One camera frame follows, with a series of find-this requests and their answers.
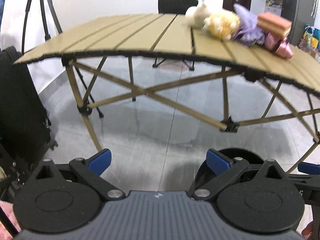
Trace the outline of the pink satin bonnet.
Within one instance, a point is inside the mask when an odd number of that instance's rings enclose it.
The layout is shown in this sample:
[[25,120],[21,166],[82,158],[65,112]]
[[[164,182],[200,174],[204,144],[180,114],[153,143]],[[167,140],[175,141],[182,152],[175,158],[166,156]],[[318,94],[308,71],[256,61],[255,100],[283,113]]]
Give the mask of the pink satin bonnet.
[[265,37],[263,47],[283,59],[291,59],[293,57],[293,52],[286,37],[268,33]]

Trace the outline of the purple fabric pouch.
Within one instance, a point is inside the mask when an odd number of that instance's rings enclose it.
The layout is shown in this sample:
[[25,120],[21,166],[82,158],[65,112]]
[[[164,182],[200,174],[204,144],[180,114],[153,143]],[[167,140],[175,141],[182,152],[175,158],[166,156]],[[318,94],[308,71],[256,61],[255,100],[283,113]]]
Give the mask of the purple fabric pouch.
[[233,36],[233,40],[247,47],[255,44],[263,45],[265,42],[265,34],[262,29],[257,26],[257,15],[251,13],[246,7],[238,3],[235,3],[233,7],[235,13],[240,18],[240,27]]

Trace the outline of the white yellow plush toy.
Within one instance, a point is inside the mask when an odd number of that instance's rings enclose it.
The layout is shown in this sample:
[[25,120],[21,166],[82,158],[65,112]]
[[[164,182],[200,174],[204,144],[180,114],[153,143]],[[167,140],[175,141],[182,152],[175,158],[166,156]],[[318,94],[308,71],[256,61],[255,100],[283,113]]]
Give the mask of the white yellow plush toy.
[[187,25],[194,29],[206,28],[220,40],[228,41],[240,28],[240,17],[229,10],[211,10],[205,3],[189,7],[185,13]]

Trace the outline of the orange layered sponge block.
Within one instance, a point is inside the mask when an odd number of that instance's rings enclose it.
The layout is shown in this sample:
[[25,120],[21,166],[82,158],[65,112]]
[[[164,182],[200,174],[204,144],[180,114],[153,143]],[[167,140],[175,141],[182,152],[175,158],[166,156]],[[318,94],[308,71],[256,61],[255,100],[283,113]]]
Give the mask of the orange layered sponge block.
[[278,38],[288,37],[292,22],[271,12],[263,12],[257,16],[257,26],[265,34],[273,34]]

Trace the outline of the black round trash bin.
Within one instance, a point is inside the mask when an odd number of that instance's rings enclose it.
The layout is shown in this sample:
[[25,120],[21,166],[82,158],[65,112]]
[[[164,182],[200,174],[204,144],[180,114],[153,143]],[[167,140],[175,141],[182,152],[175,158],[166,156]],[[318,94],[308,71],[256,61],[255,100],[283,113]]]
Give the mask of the black round trash bin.
[[194,179],[195,188],[199,188],[211,179],[222,174],[234,164],[234,158],[240,157],[250,164],[262,164],[264,159],[256,153],[243,148],[209,149]]

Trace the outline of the black suitcase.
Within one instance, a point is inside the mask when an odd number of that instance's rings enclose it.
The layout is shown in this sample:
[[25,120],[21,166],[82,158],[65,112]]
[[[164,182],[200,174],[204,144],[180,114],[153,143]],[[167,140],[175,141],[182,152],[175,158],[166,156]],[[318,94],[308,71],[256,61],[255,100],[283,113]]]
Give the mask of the black suitcase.
[[1,145],[32,168],[57,142],[27,64],[15,63],[21,56],[14,46],[1,51]]

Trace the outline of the folding camping table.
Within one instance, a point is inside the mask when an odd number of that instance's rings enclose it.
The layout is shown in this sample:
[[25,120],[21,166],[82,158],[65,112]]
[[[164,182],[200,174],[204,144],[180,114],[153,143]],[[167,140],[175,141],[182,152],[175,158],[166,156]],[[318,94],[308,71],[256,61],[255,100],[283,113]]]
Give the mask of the folding camping table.
[[71,127],[94,150],[151,141],[167,151],[240,147],[292,171],[319,163],[319,63],[220,41],[173,14],[100,17],[28,49],[60,60]]

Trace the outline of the black folding chair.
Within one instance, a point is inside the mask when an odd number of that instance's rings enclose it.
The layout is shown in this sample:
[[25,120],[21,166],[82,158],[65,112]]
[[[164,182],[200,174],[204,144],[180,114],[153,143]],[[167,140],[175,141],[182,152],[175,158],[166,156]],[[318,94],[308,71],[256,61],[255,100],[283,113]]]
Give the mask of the black folding chair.
[[[185,15],[189,7],[197,6],[199,0],[158,0],[158,12],[159,14],[175,14]],[[158,58],[155,58],[152,68],[158,68],[167,59],[163,59],[160,63],[157,63]],[[190,71],[194,71],[195,62],[192,62],[192,66],[189,66],[184,60],[182,62],[189,68]]]

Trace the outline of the grey refrigerator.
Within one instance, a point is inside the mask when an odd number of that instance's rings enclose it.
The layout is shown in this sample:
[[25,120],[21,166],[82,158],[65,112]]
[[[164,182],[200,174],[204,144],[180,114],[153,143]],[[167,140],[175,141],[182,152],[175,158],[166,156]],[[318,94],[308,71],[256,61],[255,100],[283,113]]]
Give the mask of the grey refrigerator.
[[283,0],[281,17],[292,22],[287,40],[292,45],[299,45],[305,27],[313,26],[319,0]]

